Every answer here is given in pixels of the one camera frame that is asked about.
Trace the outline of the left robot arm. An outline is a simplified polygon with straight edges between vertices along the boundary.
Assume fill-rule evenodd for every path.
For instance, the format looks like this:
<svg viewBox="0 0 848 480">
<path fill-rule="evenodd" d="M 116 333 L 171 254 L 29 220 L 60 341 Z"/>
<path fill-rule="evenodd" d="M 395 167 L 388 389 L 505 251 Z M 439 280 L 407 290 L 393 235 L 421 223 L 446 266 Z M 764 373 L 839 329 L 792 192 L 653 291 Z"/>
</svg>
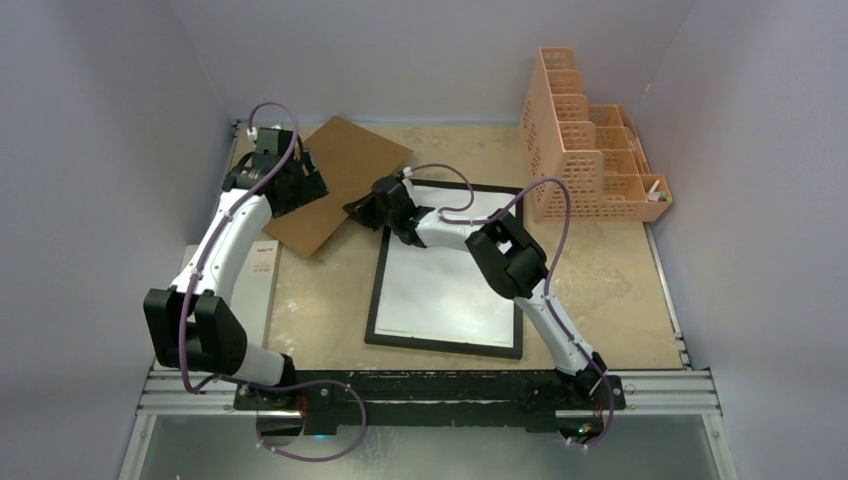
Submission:
<svg viewBox="0 0 848 480">
<path fill-rule="evenodd" d="M 143 311 L 159 365 L 255 385 L 284 409 L 298 395 L 293 360 L 251 341 L 230 302 L 260 231 L 328 189 L 298 132 L 253 127 L 248 135 L 254 147 L 225 176 L 201 243 L 167 288 L 148 291 Z"/>
</svg>

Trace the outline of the small items in organizer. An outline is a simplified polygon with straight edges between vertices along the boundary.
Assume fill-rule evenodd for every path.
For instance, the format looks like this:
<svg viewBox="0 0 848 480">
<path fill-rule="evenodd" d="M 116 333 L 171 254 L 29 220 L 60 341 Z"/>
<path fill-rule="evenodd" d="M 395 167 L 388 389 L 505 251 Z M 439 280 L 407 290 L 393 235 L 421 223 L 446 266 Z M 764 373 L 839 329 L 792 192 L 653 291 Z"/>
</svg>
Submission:
<svg viewBox="0 0 848 480">
<path fill-rule="evenodd" d="M 650 202 L 671 202 L 671 195 L 668 193 L 665 180 L 657 178 L 646 191 L 647 200 Z"/>
</svg>

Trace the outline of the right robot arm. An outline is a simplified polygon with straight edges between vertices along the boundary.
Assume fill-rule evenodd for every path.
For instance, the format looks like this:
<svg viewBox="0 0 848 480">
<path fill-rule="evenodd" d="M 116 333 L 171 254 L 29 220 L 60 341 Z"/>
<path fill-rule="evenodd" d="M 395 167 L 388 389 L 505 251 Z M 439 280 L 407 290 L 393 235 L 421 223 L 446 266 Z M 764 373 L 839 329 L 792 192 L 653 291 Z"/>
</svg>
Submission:
<svg viewBox="0 0 848 480">
<path fill-rule="evenodd" d="M 600 391 L 613 396 L 615 388 L 602 357 L 579 333 L 553 290 L 558 261 L 547 257 L 511 212 L 531 190 L 524 188 L 487 217 L 465 217 L 453 207 L 418 204 L 407 175 L 398 174 L 377 180 L 368 194 L 343 209 L 369 229 L 389 228 L 408 246 L 468 253 L 487 285 L 531 321 L 562 379 L 564 399 L 584 407 Z"/>
</svg>

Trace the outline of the orange plastic organizer basket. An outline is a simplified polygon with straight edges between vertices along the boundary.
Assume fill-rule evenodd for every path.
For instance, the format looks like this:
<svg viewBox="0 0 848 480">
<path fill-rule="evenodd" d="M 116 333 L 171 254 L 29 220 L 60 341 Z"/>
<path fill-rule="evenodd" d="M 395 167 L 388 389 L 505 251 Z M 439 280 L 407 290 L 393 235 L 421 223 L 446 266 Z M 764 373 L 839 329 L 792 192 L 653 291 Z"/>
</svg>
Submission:
<svg viewBox="0 0 848 480">
<path fill-rule="evenodd" d="M 672 205 L 666 178 L 651 171 L 634 121 L 623 106 L 593 104 L 583 92 L 576 56 L 568 47 L 542 47 L 522 108 L 519 133 L 533 179 L 545 183 L 530 208 L 537 221 L 651 223 Z M 646 191 L 662 177 L 671 202 L 650 202 Z"/>
</svg>

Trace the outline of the white sheet on table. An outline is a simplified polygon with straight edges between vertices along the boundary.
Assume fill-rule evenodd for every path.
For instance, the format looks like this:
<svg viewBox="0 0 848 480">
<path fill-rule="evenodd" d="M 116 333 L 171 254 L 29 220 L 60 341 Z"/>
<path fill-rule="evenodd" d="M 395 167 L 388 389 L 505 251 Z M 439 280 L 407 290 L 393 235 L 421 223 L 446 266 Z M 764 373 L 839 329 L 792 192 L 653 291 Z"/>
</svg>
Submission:
<svg viewBox="0 0 848 480">
<path fill-rule="evenodd" d="M 187 369 L 251 379 L 279 377 L 282 362 L 264 349 L 279 244 L 256 241 L 238 263 L 239 273 L 224 294 L 203 287 L 190 300 L 186 323 Z M 174 288 L 151 289 L 143 312 L 154 347 L 155 366 L 177 370 L 178 327 L 184 294 Z"/>
</svg>

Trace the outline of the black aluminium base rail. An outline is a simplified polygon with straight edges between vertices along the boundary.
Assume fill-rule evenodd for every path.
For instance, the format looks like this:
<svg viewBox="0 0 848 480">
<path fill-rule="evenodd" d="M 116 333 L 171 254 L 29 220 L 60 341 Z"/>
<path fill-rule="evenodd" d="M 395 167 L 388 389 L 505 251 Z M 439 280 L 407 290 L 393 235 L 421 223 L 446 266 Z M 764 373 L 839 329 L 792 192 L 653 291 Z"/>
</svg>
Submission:
<svg viewBox="0 0 848 480">
<path fill-rule="evenodd" d="M 552 370 L 301 370 L 307 383 L 279 393 L 222 380 L 190 394 L 176 371 L 149 373 L 140 415 L 238 416 L 307 435 L 340 426 L 514 427 L 597 436 L 611 418 L 718 414 L 707 371 L 613 371 L 611 385 L 582 388 Z"/>
</svg>

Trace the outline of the brown frame backing board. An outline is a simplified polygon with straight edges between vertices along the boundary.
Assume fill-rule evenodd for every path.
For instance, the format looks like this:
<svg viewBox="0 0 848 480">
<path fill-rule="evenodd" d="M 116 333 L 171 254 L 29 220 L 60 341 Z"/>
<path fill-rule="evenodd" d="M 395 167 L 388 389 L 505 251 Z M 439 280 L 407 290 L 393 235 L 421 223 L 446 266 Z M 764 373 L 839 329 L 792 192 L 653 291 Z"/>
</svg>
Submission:
<svg viewBox="0 0 848 480">
<path fill-rule="evenodd" d="M 308 258 L 347 218 L 343 206 L 365 196 L 372 184 L 390 175 L 413 151 L 342 117 L 334 116 L 312 133 L 305 146 L 328 194 L 269 221 L 263 232 L 301 258 Z"/>
</svg>

